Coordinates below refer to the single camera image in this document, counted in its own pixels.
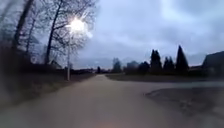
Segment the roof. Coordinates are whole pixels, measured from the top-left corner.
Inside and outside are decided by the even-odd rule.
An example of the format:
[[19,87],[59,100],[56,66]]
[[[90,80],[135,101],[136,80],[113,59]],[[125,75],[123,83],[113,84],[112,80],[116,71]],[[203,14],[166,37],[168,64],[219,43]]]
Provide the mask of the roof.
[[224,51],[209,54],[203,62],[204,67],[224,65]]

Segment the evergreen tree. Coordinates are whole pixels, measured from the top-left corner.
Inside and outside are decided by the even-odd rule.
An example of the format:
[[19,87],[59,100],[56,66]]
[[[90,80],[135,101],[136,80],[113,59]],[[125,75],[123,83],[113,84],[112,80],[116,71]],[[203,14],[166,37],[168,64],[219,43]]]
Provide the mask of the evergreen tree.
[[173,71],[175,69],[175,65],[174,65],[173,59],[171,57],[169,58],[169,69],[171,71]]
[[176,70],[179,73],[184,73],[184,72],[187,72],[188,69],[189,69],[189,66],[188,66],[187,59],[184,55],[184,52],[181,46],[179,46],[178,52],[177,52]]
[[169,70],[169,63],[170,63],[170,61],[169,61],[169,59],[166,57],[166,58],[165,58],[165,61],[164,61],[164,65],[163,65],[163,70],[165,70],[165,71]]
[[157,50],[152,50],[150,66],[153,73],[159,73],[161,71],[162,63],[160,59],[159,52]]

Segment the overcast sky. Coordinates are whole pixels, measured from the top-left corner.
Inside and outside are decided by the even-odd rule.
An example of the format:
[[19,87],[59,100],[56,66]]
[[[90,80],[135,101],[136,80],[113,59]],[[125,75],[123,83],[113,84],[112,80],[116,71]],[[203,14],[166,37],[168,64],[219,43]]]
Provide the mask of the overcast sky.
[[224,50],[223,0],[100,0],[93,38],[79,58],[147,60],[152,49],[190,64]]

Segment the tree trunk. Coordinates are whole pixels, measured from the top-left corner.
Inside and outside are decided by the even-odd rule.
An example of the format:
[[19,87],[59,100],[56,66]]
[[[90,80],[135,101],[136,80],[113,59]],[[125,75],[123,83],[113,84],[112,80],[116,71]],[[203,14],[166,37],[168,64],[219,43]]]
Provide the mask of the tree trunk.
[[26,43],[26,54],[27,55],[29,54],[30,41],[31,41],[31,37],[32,37],[32,33],[33,33],[35,23],[36,23],[36,20],[34,19],[32,21],[31,28],[30,28],[29,35],[28,35],[28,39],[27,39],[27,43]]
[[28,15],[28,12],[31,8],[31,5],[33,3],[34,0],[28,0],[25,7],[24,7],[24,10],[22,12],[22,15],[20,16],[20,19],[19,19],[19,22],[17,24],[17,27],[16,27],[16,32],[15,32],[15,35],[14,35],[14,38],[13,38],[13,42],[12,42],[12,50],[15,51],[17,49],[17,46],[19,44],[19,37],[20,37],[20,32],[24,26],[24,23],[25,23],[25,20],[26,20],[26,17]]
[[58,18],[58,14],[59,14],[60,8],[61,8],[61,3],[59,4],[59,6],[57,8],[57,11],[55,13],[55,16],[54,16],[54,19],[53,19],[53,23],[52,23],[52,26],[51,26],[51,32],[50,32],[48,45],[47,45],[47,52],[46,52],[46,55],[45,55],[45,62],[44,62],[45,65],[48,65],[49,60],[50,60],[50,52],[51,52],[51,44],[52,44],[52,39],[53,39],[53,34],[54,34],[54,27],[55,27],[55,23],[56,23],[57,18]]

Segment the street lamp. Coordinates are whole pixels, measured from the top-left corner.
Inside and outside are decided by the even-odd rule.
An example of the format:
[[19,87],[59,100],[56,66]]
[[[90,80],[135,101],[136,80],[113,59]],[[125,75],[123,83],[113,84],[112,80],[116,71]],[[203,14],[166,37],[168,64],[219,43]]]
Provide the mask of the street lamp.
[[91,37],[91,34],[88,31],[88,26],[87,24],[82,21],[82,19],[79,19],[75,17],[69,25],[66,27],[69,28],[69,42],[68,42],[68,56],[67,56],[67,80],[70,80],[70,47],[72,42],[73,37],[76,36],[75,38],[83,38],[82,36],[87,35],[88,37]]

